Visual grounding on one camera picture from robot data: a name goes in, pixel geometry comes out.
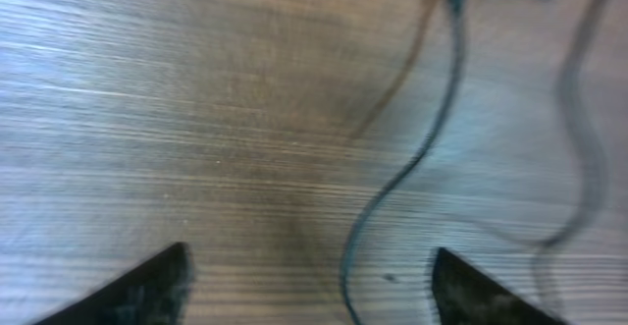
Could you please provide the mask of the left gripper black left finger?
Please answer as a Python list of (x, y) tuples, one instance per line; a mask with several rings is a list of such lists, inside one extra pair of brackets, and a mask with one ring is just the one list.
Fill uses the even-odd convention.
[(188, 245), (173, 243), (34, 325), (179, 325), (192, 283)]

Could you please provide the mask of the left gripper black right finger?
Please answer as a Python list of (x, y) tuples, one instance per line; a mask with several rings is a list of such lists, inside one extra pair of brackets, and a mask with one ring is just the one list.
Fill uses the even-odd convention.
[(565, 325), (444, 247), (434, 258), (431, 293), (441, 325)]

